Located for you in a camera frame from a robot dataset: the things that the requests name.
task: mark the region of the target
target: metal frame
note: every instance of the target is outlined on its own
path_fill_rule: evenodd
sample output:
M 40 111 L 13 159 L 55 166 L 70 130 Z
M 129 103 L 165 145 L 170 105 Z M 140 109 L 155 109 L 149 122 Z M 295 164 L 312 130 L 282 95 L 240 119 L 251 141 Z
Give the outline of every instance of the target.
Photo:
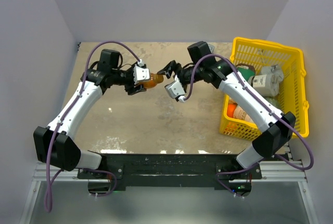
M 285 145 L 286 154 L 290 160 L 292 160 L 292 155 L 290 152 L 289 145 Z M 292 161 L 292 163 L 301 166 L 301 161 Z M 314 204 L 312 202 L 312 198 L 310 196 L 308 183 L 306 180 L 305 173 L 303 171 L 294 169 L 290 167 L 283 161 L 262 161 L 260 163 L 262 179 L 253 179 L 252 181 L 257 182 L 298 182 L 299 189 L 302 195 L 303 203 L 305 206 L 306 213 L 308 215 L 310 224 L 317 224 L 318 219 L 315 212 Z M 50 173 L 51 177 L 59 170 L 57 167 L 51 166 Z M 46 165 L 44 163 L 38 163 L 32 184 L 30 187 L 30 191 L 28 194 L 27 201 L 25 203 L 24 211 L 20 220 L 20 224 L 30 224 L 32 212 L 34 209 L 34 205 L 36 202 L 36 198 L 41 186 L 42 181 L 46 181 Z M 64 171 L 59 174 L 57 177 L 57 181 L 86 181 L 86 182 L 107 182 L 106 179 L 78 179 L 78 170 L 75 169 L 73 171 Z M 245 180 L 233 180 L 230 183 L 240 183 Z

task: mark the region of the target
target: white wall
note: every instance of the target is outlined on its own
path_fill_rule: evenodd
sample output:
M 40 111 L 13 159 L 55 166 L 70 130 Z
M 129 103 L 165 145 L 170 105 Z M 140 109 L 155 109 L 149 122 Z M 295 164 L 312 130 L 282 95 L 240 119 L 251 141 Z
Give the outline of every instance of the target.
M 32 133 L 59 110 L 75 41 L 54 0 L 0 0 L 0 223 L 18 223 L 36 154 Z
M 332 223 L 333 0 L 289 0 L 268 39 L 304 51 L 310 103 L 308 141 L 315 157 L 315 166 L 306 175 L 321 223 Z M 305 150 L 297 148 L 308 162 Z
M 80 41 L 265 39 L 288 0 L 56 0 Z

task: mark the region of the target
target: yellow plastic crate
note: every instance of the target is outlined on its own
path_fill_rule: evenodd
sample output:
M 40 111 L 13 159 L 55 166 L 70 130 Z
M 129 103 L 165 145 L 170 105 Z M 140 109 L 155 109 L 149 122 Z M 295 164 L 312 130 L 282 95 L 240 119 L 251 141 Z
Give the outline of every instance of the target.
M 281 110 L 285 113 L 290 111 L 296 116 L 295 128 L 302 137 L 309 135 L 309 103 L 305 99 L 306 71 L 302 50 L 270 41 L 235 38 L 230 60 L 235 65 L 253 65 L 257 74 L 263 66 L 279 64 L 285 76 L 277 97 Z M 220 133 L 253 141 L 261 132 L 253 123 L 228 117 L 228 102 L 229 96 L 225 95 Z

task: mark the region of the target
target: beige tabletop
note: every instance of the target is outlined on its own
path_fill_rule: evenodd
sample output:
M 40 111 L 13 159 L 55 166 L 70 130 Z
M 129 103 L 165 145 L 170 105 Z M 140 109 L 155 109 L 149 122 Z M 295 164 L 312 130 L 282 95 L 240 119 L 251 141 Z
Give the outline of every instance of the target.
M 97 43 L 81 43 L 65 102 L 73 95 L 84 70 L 89 52 Z M 125 43 L 142 58 L 151 72 L 171 60 L 182 65 L 190 62 L 191 43 Z M 231 55 L 232 43 L 211 43 L 215 53 Z M 103 48 L 122 53 L 124 63 L 135 59 L 121 46 L 106 44 L 93 55 L 99 59 Z M 79 127 L 76 144 L 102 153 L 227 153 L 238 154 L 250 142 L 219 133 L 223 93 L 201 81 L 195 83 L 192 97 L 185 103 L 172 100 L 164 86 L 172 80 L 128 96 L 122 86 L 112 86 L 92 107 Z

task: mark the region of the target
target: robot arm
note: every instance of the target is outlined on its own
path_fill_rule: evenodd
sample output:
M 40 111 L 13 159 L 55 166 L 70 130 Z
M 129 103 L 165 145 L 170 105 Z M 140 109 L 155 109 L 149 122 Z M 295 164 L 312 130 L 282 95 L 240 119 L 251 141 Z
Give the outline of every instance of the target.
M 193 64 L 196 64 L 203 56 L 211 54 L 206 42 L 195 43 L 188 47 L 188 51 Z M 176 61 L 171 61 L 158 73 L 170 78 L 172 72 L 175 73 L 174 82 L 165 86 L 171 98 L 180 102 L 186 101 L 186 87 L 190 84 L 192 72 L 195 72 L 194 82 L 203 80 L 207 83 L 211 83 L 216 89 L 228 94 L 246 111 L 258 126 L 262 134 L 236 157 L 237 169 L 249 168 L 264 158 L 272 157 L 290 140 L 292 136 L 291 130 L 278 121 L 276 117 L 273 116 L 273 113 L 292 127 L 294 127 L 296 121 L 295 116 L 291 112 L 283 114 L 281 110 L 267 102 L 247 83 L 242 75 L 237 72 L 238 76 L 244 82 L 244 85 L 240 84 L 237 75 L 226 61 L 216 61 L 214 57 L 208 57 L 200 61 L 196 70 L 194 70 L 193 66 L 182 68 Z M 252 92 L 256 98 L 250 95 L 245 87 L 247 87 L 247 90 Z M 270 113 L 258 100 L 261 100 L 263 104 L 270 109 Z
M 112 85 L 123 85 L 128 95 L 146 91 L 142 82 L 150 81 L 150 72 L 146 65 L 140 61 L 131 65 L 128 70 L 118 67 L 120 53 L 104 49 L 101 52 L 97 69 L 87 70 L 87 76 L 82 93 L 83 77 L 74 95 L 61 113 L 51 121 L 46 128 L 37 127 L 33 133 L 37 157 L 39 161 L 46 162 L 48 147 L 54 131 L 60 124 L 54 140 L 50 164 L 63 170 L 71 171 L 74 168 L 103 168 L 103 157 L 100 154 L 81 150 L 74 143 L 76 132 L 91 107 L 102 97 Z M 70 110 L 61 121 L 61 116 Z

